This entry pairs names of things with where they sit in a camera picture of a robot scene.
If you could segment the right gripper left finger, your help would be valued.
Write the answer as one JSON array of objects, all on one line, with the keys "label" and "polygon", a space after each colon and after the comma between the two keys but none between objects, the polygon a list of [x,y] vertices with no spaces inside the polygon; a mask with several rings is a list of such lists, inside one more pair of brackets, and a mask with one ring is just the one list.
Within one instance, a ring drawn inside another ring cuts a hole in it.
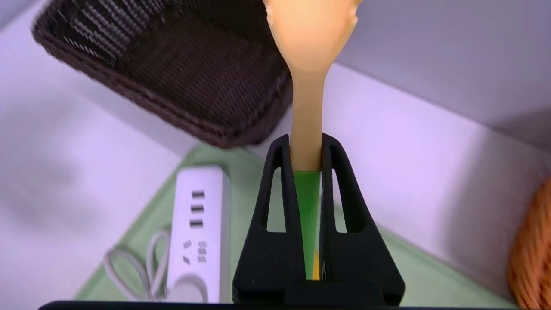
[{"label": "right gripper left finger", "polygon": [[[267,221],[274,171],[281,169],[285,232],[270,232]],[[306,280],[297,189],[289,136],[275,139],[264,162],[260,188],[232,281],[235,304],[284,304],[285,289]]]}]

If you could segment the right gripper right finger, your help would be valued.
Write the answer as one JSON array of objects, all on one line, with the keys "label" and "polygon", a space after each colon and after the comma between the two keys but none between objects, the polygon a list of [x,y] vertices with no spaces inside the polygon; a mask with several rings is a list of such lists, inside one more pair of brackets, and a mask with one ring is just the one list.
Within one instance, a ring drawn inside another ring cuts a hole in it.
[{"label": "right gripper right finger", "polygon": [[330,304],[400,304],[405,282],[368,211],[341,143],[322,136],[319,255]]}]

